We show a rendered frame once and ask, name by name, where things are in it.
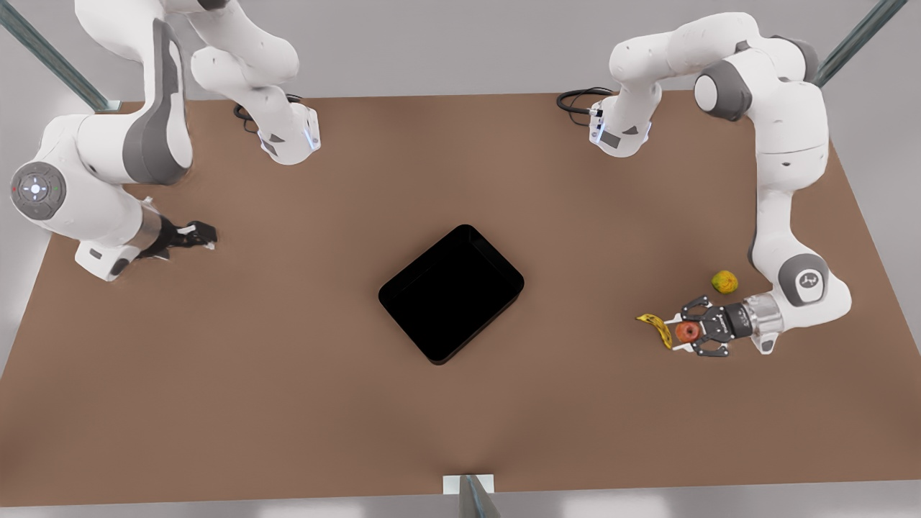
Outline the yellow banana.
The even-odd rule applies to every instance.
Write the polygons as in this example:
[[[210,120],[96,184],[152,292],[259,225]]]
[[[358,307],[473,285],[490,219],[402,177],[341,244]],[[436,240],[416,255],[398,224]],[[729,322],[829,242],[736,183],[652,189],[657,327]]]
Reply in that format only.
[[[651,327],[654,327],[661,338],[662,344],[671,350],[672,348],[672,334],[668,325],[657,315],[654,314],[642,314],[635,318],[637,321],[647,322]]]

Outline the silver frame post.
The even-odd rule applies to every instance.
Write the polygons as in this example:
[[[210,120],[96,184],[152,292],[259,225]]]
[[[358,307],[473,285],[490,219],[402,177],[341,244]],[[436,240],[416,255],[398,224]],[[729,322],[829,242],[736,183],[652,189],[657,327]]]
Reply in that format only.
[[[820,63],[812,84],[819,88],[825,86],[909,1],[878,0],[863,19],[853,27],[848,36]]]
[[[107,99],[9,3],[9,0],[0,0],[0,25],[93,112],[117,112],[121,109],[122,102],[118,99]]]
[[[493,474],[446,475],[442,493],[458,497],[458,518],[502,518],[492,495],[496,492]]]

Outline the black storage box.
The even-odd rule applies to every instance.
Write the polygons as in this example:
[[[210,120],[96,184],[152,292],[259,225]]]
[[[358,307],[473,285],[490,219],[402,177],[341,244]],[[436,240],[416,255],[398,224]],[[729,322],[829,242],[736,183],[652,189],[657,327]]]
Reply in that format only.
[[[433,365],[447,363],[506,311],[523,275],[471,225],[458,225],[392,276],[378,301]]]

